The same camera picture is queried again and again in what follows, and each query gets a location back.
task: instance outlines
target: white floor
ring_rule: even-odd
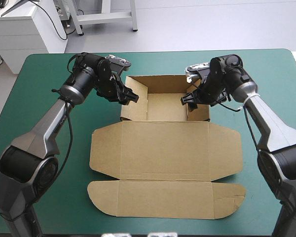
[[[77,0],[85,14],[99,1]],[[69,36],[67,53],[287,48],[296,59],[296,0],[137,0],[131,22],[83,26]],[[129,8],[112,0],[113,11]],[[16,80],[0,66],[0,113]]]

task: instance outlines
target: open cardboard box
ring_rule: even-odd
[[[139,95],[122,106],[122,122],[92,134],[90,167],[119,180],[94,181],[92,202],[114,216],[218,219],[245,196],[238,184],[211,181],[242,169],[240,134],[192,113],[180,98],[194,90],[185,76],[127,77]]]

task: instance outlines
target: black cable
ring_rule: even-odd
[[[83,10],[81,10],[81,9],[78,9],[77,11],[81,11],[82,12],[82,14],[84,15],[84,11]],[[68,35],[71,35],[73,32],[75,32],[75,29],[73,30],[73,31],[71,31],[70,33],[66,33],[66,35],[68,36]]]
[[[69,117],[69,109],[68,109],[68,102],[65,101],[65,108],[66,108],[66,116],[67,116],[67,120],[68,120],[68,125],[69,125],[69,131],[70,131],[70,142],[69,142],[69,146],[68,146],[68,149],[67,149],[67,154],[66,154],[66,157],[64,159],[64,162],[62,164],[62,166],[60,167],[58,173],[56,174],[54,180],[57,179],[57,177],[60,175],[61,171],[63,170],[67,160],[68,160],[68,157],[69,157],[69,154],[70,154],[70,150],[71,150],[71,146],[73,144],[73,140],[74,140],[74,135],[73,135],[73,128],[71,126],[71,121],[70,121],[70,117]]]
[[[44,8],[42,8],[40,5],[38,5],[36,2],[33,2],[32,0],[28,0],[28,1],[30,1],[30,2],[33,3],[34,5],[38,6],[40,9],[42,9],[42,10],[46,13],[46,15],[48,16],[49,20],[50,20],[51,23],[53,24],[53,26],[54,26],[54,28],[55,28],[55,31],[56,31],[57,35],[59,36],[59,38],[61,38],[62,40],[67,40],[67,39],[68,39],[67,34],[66,34],[66,38],[62,38],[62,37],[60,36],[60,34],[59,34],[59,32],[58,32],[58,30],[57,30],[57,28],[56,28],[56,26],[55,26],[53,20],[51,19],[51,17],[50,17],[49,14],[47,13],[47,11],[45,11]]]
[[[240,109],[237,109],[237,110],[235,110],[235,109],[233,109],[233,108],[230,108],[230,107],[228,107],[228,106],[226,106],[226,105],[223,105],[221,102],[219,102],[218,100],[216,100],[215,98],[213,98],[209,93],[207,93],[205,90],[203,90],[203,89],[201,89],[201,88],[199,88],[199,86],[196,86],[194,83],[192,83],[191,82],[191,84],[192,85],[194,85],[195,87],[196,87],[196,89],[199,89],[200,91],[202,91],[202,92],[205,92],[212,100],[214,100],[217,104],[220,104],[221,106],[223,106],[224,108],[226,108],[226,109],[228,109],[228,110],[231,110],[231,111],[234,111],[234,112],[239,112],[240,111]]]
[[[71,35],[73,32],[75,32],[75,29],[73,31],[71,31],[70,33],[66,33],[66,35]]]

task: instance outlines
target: white cable tie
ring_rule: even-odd
[[[242,106],[238,107],[239,110],[243,109],[243,107],[246,105],[247,101],[251,98],[251,97],[254,97],[254,96],[260,96],[259,94],[257,93],[252,93],[250,95],[248,95],[248,97],[245,99],[245,101],[242,103]]]

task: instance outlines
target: green table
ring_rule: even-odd
[[[126,75],[183,74],[186,66],[207,62],[214,56],[239,54],[245,69],[259,85],[261,97],[288,124],[296,128],[296,63],[285,49],[196,52],[113,53],[132,62]],[[56,101],[52,88],[69,76],[67,61],[72,54],[37,54],[27,58],[0,115],[0,155],[11,140],[32,128]],[[239,104],[230,102],[231,107]],[[233,215],[218,220],[123,218],[100,212],[90,201],[87,185],[93,180],[112,179],[89,167],[91,133],[119,121],[120,105],[109,103],[93,91],[84,104],[71,113],[74,143],[67,165],[58,180],[35,204],[46,234],[101,234],[128,232],[147,234],[175,231],[189,235],[269,235],[280,204],[261,176],[257,155],[243,112],[234,113],[217,105],[211,108],[212,122],[242,135],[243,171],[218,182],[240,183],[247,189],[245,201]],[[69,142],[66,124],[57,143],[62,162]],[[0,217],[0,233],[8,229]]]

